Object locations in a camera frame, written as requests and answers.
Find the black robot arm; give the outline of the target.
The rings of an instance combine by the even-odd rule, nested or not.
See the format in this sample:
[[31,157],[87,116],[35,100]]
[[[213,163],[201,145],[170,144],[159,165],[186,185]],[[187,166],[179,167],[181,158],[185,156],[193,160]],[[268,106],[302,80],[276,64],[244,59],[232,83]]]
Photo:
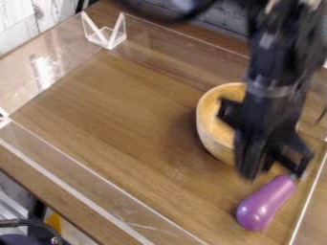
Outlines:
[[246,96],[224,98],[218,113],[236,130],[236,167],[249,180],[277,161],[301,175],[313,160],[297,124],[327,59],[325,10],[326,0],[261,0],[249,8]]

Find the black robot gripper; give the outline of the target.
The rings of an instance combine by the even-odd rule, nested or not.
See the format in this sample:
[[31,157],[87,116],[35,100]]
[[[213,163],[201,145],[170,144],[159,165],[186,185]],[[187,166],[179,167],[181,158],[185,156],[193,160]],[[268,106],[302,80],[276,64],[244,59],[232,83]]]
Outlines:
[[236,130],[236,166],[253,181],[276,161],[301,178],[314,157],[297,132],[305,98],[261,98],[250,93],[242,102],[222,98],[218,118]]

